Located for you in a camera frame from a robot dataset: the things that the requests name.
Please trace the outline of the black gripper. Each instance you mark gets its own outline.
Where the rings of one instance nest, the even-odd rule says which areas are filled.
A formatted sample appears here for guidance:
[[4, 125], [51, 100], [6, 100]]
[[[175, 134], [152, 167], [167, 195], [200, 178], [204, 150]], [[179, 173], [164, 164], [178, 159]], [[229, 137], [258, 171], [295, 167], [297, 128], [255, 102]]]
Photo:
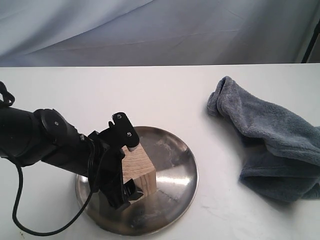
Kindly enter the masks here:
[[134, 197], [143, 194], [138, 191], [134, 181], [130, 179], [123, 182], [122, 160], [125, 153], [122, 147], [113, 146], [110, 143], [109, 130], [102, 132], [93, 131], [89, 136], [98, 149], [95, 163], [97, 170], [97, 188], [106, 197], [108, 204], [114, 209], [125, 209]]

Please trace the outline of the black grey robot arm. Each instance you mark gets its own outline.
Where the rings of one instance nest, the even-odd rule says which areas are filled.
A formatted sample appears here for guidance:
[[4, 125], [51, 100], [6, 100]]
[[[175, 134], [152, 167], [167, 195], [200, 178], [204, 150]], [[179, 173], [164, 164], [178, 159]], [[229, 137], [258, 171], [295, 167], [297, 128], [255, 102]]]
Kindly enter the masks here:
[[0, 109], [0, 154], [11, 154], [22, 167], [37, 162], [84, 176], [93, 192], [102, 192], [111, 207], [127, 207], [143, 191], [132, 179], [124, 181], [123, 147], [133, 151], [140, 138], [127, 115], [117, 112], [108, 128], [80, 134], [54, 109], [29, 112]]

